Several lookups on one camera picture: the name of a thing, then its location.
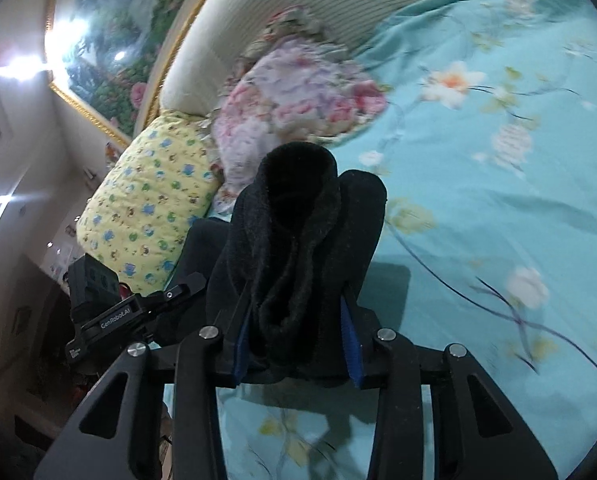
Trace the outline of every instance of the silver screw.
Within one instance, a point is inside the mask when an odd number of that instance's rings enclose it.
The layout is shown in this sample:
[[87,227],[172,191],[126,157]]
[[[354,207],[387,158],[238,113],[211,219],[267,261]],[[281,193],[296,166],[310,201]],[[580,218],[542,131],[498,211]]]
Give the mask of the silver screw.
[[397,333],[394,332],[391,328],[381,328],[377,332],[377,337],[381,341],[393,341],[397,338]]
[[147,350],[147,346],[145,343],[132,343],[128,346],[128,354],[132,357],[138,357],[139,355],[143,355]]
[[454,357],[465,357],[467,355],[467,350],[462,344],[454,343],[450,345],[450,355]]
[[218,335],[218,329],[212,325],[204,326],[198,331],[198,335],[203,339],[214,339]]

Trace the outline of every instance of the waterfall painting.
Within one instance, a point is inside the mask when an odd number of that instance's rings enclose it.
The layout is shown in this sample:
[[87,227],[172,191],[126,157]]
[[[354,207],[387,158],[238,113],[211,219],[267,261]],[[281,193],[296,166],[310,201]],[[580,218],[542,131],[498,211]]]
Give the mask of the waterfall painting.
[[184,0],[50,0],[51,87],[122,148]]

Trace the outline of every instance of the turquoise floral bed sheet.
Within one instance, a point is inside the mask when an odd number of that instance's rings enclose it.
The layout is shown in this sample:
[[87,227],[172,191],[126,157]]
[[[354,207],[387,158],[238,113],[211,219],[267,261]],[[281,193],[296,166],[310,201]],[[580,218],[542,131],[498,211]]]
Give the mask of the turquoise floral bed sheet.
[[[339,171],[389,192],[359,303],[416,344],[465,344],[566,478],[597,439],[594,6],[424,0],[356,59],[391,87],[383,115],[333,149]],[[376,392],[284,381],[217,396],[231,479],[365,478]]]

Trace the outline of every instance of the cartoon print pillow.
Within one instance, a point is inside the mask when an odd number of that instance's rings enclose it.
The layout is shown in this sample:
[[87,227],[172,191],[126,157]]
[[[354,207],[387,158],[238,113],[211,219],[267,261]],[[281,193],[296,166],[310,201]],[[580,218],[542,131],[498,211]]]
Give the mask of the cartoon print pillow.
[[133,292],[162,290],[220,186],[202,118],[166,111],[125,150],[76,226],[83,249]]

